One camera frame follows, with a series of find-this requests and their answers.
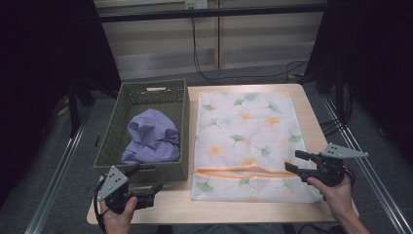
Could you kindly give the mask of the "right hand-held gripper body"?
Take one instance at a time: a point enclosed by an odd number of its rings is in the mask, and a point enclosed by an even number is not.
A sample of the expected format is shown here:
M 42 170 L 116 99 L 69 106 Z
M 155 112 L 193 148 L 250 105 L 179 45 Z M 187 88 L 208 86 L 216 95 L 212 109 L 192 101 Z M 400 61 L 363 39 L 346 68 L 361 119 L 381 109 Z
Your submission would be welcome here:
M 333 187 L 340 184 L 345 177 L 346 169 L 344 159 L 368 157 L 367 152 L 357 151 L 351 148 L 329 143 L 319 153 L 321 161 L 316 164 L 316 168 L 310 177 L 320 180 L 327 186 Z

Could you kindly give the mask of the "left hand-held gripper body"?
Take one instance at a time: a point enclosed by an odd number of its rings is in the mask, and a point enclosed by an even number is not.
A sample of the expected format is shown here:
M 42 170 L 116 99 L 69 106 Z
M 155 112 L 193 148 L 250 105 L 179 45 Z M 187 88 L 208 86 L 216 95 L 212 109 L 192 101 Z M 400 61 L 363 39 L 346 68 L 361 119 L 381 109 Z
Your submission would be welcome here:
M 143 191 L 133 192 L 129 188 L 129 177 L 117 167 L 111 166 L 104 182 L 98 189 L 97 201 L 104 201 L 108 209 L 115 214 L 121 214 L 131 197 L 137 199 L 136 210 L 154 206 L 155 196 L 145 196 Z

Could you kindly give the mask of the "green woven basket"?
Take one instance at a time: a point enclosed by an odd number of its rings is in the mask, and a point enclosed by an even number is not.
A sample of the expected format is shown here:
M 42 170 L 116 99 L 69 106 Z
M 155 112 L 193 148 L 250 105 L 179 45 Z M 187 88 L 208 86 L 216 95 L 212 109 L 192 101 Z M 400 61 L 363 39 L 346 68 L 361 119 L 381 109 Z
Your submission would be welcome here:
M 128 82 L 121 85 L 109 125 L 94 162 L 102 175 L 112 166 L 126 172 L 132 168 L 122 162 L 122 154 L 131 142 L 130 120 L 147 109 L 168 116 L 178 129 L 179 159 L 175 162 L 146 163 L 130 178 L 130 183 L 182 181 L 188 178 L 190 100 L 184 79 L 155 82 Z

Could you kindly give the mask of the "purple cloth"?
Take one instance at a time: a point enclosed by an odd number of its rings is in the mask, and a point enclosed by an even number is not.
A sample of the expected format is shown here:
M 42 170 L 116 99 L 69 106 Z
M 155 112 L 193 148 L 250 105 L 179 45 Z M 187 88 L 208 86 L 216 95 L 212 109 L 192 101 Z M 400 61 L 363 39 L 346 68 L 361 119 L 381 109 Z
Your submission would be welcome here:
M 132 117 L 128 131 L 131 142 L 122 154 L 123 163 L 164 163 L 179 159 L 179 131 L 161 111 L 150 108 Z

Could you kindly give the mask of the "white leaf-print mesh laundry bag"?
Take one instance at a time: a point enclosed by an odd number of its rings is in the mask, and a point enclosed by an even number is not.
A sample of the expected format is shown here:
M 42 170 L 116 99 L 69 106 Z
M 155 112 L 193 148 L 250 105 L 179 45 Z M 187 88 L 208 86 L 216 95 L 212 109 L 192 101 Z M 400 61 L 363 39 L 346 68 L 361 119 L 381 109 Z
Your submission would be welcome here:
M 314 203 L 319 192 L 288 172 L 315 165 L 288 93 L 201 93 L 191 198 L 212 202 Z

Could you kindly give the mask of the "person's right hand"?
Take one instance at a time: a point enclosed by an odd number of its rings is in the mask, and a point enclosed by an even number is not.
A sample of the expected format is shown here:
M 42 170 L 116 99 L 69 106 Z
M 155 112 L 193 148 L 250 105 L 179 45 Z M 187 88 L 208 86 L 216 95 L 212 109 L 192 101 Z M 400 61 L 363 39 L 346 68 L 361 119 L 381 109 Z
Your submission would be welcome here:
M 357 217 L 353 209 L 352 185 L 347 175 L 340 184 L 333 187 L 325 185 L 314 177 L 310 177 L 308 182 L 325 197 L 328 208 L 330 208 L 335 220 L 344 222 Z

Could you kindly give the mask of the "person's left hand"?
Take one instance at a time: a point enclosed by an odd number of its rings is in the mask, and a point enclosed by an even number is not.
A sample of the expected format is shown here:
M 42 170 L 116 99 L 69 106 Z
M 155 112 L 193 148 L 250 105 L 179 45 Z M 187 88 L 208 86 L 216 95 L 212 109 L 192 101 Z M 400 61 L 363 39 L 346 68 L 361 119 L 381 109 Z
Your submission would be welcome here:
M 106 234 L 129 234 L 136 204 L 137 199 L 131 197 L 127 201 L 124 211 L 121 214 L 115 214 L 108 209 L 104 201 L 100 202 L 100 208 L 104 211 L 103 223 Z

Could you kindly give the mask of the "black metal stand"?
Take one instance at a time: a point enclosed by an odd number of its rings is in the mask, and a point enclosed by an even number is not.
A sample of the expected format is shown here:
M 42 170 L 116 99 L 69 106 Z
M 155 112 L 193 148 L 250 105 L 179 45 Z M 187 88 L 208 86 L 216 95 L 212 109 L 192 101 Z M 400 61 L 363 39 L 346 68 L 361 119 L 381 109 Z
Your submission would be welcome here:
M 94 96 L 91 92 L 92 87 L 93 82 L 85 78 L 71 78 L 66 86 L 71 120 L 71 137 L 76 135 L 81 124 L 77 102 L 80 101 L 84 106 L 94 105 Z

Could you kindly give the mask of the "dark curtain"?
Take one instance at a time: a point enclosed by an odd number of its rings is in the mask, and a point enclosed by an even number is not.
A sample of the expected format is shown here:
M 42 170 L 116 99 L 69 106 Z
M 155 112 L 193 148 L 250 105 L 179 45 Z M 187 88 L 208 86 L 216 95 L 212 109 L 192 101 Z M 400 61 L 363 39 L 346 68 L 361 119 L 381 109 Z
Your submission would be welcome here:
M 306 75 L 341 76 L 413 165 L 413 0 L 327 0 Z
M 94 0 L 0 0 L 0 207 L 60 98 L 91 105 L 120 84 Z

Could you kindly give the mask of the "black horizontal bar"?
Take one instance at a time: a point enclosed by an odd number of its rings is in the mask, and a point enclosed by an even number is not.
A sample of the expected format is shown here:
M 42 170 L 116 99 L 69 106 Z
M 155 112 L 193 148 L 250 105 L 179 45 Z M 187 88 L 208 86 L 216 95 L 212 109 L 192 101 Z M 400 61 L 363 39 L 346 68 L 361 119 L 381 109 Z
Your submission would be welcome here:
M 215 18 L 215 17 L 237 17 L 272 14 L 300 14 L 323 12 L 327 8 L 326 4 L 310 5 L 285 5 L 272 7 L 249 7 L 249 8 L 222 8 L 222 9 L 201 9 L 201 10 L 180 10 L 150 13 L 121 13 L 103 14 L 97 17 L 100 22 L 123 22 L 142 20 L 179 20 L 195 18 Z

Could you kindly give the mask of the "white power outlet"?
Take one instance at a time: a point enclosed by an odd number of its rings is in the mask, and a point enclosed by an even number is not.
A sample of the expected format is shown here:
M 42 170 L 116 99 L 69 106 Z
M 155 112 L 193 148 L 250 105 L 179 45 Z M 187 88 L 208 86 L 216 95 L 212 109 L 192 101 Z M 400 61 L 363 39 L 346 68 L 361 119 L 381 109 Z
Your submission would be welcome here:
M 208 8 L 207 0 L 185 0 L 187 10 L 203 10 Z

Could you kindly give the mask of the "metal floor rail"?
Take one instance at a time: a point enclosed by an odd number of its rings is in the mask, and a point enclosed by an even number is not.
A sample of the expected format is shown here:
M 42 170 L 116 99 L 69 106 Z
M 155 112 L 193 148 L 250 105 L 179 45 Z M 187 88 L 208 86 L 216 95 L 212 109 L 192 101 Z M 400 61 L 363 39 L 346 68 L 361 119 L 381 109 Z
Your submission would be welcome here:
M 47 221 L 48 215 L 55 203 L 58 191 L 61 188 L 63 179 L 67 174 L 68 167 L 72 161 L 73 155 L 78 147 L 78 144 L 82 138 L 85 126 L 90 119 L 92 109 L 90 107 L 86 108 L 80 117 L 80 126 L 75 131 L 74 136 L 72 136 L 66 148 L 61 156 L 61 159 L 56 167 L 52 180 L 50 181 L 47 190 L 42 197 L 41 202 L 35 210 L 35 213 L 30 219 L 28 226 L 26 227 L 24 234 L 41 234 L 44 225 Z
M 362 150 L 350 128 L 338 119 L 337 108 L 333 103 L 333 100 L 330 97 L 322 97 L 322 101 L 324 102 L 324 105 L 333 122 L 338 126 L 338 131 L 346 142 L 346 145 L 351 149 Z M 379 178 L 369 160 L 367 158 L 356 158 L 356 162 L 379 200 L 386 215 L 393 224 L 396 233 L 413 234 L 413 227 L 409 224 L 402 210 L 392 197 L 389 190 L 386 188 L 383 181 Z

